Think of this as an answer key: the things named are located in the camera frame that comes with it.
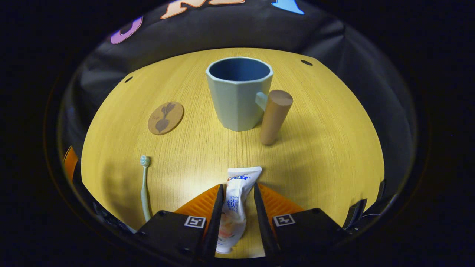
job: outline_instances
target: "light blue mug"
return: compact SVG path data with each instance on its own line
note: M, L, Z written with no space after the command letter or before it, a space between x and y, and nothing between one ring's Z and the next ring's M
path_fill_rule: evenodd
M227 57L206 69L208 86L218 119L239 132L262 119L274 72L269 64L250 57Z

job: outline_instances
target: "toothbrush head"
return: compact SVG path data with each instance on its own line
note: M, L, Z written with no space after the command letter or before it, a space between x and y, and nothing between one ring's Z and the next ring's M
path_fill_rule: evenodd
M140 157L140 164L143 166L143 167L148 167L150 165L150 157L147 157L145 155L143 155L142 157Z

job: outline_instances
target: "toothpaste tube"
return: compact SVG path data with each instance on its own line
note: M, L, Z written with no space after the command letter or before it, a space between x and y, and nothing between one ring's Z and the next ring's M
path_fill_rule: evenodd
M244 228L246 228L244 201L261 171L262 168L259 166L228 169L229 178L219 224L216 252L230 253L244 233Z

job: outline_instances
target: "wooden cylinder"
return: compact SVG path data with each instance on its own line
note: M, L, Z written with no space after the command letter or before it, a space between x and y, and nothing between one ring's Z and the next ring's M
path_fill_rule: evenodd
M269 93L259 137L263 144L272 144L276 140L293 102L292 96L285 91L273 90Z

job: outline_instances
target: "yellow wooden tabletop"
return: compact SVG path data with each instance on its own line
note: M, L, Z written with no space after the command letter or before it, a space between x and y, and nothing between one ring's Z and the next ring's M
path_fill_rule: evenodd
M270 90L294 98L270 147L259 141L260 126L226 129L213 108L207 66L240 56L269 63L274 70ZM147 127L150 114L169 101L183 105L183 119L171 132L154 135ZM145 223L142 155L151 157L147 184L153 214L175 211L226 183L228 168L262 166L259 182L304 209L321 208L342 226L351 205L364 198L366 208L375 202L384 178L378 136L349 88L315 58L259 48L205 50L156 62L127 75L103 102L85 139L82 179L99 203L135 229ZM265 255L253 190L245 210L243 237L231 254L217 257Z

